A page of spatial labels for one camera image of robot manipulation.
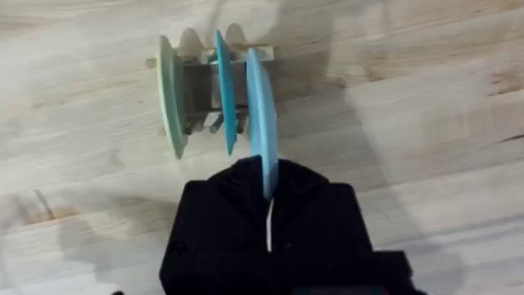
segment wooden table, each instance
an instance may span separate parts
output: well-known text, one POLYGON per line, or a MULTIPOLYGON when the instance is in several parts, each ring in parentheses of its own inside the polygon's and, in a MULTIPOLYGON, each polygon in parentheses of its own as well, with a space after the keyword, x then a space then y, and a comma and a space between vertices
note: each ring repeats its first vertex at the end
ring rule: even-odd
POLYGON ((144 61, 215 29, 276 47, 281 156, 353 184, 419 288, 524 293, 524 1, 2 0, 0 295, 162 293, 181 189, 249 144, 176 161, 144 61))

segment light wood surface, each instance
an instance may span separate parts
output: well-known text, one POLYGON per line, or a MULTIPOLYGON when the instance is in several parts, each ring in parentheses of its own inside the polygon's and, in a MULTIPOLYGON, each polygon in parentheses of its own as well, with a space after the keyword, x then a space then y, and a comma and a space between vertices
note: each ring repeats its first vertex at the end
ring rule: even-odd
POLYGON ((524 1, 2 0, 0 295, 162 294, 184 184, 249 145, 176 161, 144 61, 215 29, 277 48, 281 156, 353 184, 419 288, 524 293, 524 1))

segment blue disc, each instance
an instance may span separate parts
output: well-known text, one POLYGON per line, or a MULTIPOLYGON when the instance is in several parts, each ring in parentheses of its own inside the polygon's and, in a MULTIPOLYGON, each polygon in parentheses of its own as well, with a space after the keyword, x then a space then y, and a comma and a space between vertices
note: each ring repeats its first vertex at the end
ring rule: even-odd
POLYGON ((219 86, 224 128, 228 154, 233 152, 233 145, 237 141, 237 114, 235 112, 235 98, 233 93, 233 77, 231 75, 231 52, 222 35, 217 30, 215 34, 217 60, 219 64, 219 86))
POLYGON ((277 114, 273 90, 255 49, 248 50, 246 63, 251 154, 262 156, 264 197, 269 200, 278 183, 277 114))

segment pale green disc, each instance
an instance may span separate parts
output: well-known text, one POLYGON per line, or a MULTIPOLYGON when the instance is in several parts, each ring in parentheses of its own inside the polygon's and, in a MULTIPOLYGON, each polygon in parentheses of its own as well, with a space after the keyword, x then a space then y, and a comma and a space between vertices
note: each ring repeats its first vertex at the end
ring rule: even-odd
POLYGON ((183 106, 183 63, 165 36, 160 36, 157 60, 158 94, 165 137, 174 149, 175 156, 183 155, 185 115, 183 106))

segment teal disc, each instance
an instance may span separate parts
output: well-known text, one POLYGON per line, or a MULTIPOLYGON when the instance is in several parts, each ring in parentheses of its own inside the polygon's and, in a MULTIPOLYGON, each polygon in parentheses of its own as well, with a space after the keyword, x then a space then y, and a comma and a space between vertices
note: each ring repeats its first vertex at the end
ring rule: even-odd
POLYGON ((235 111, 235 97, 233 93, 233 77, 231 74, 231 52, 222 35, 217 30, 215 34, 217 60, 219 64, 219 86, 224 128, 228 154, 233 152, 233 145, 237 141, 237 114, 235 111))
POLYGON ((183 155, 185 125, 183 106, 183 63, 165 36, 160 36, 157 60, 158 93, 164 118, 165 137, 175 156, 183 155))

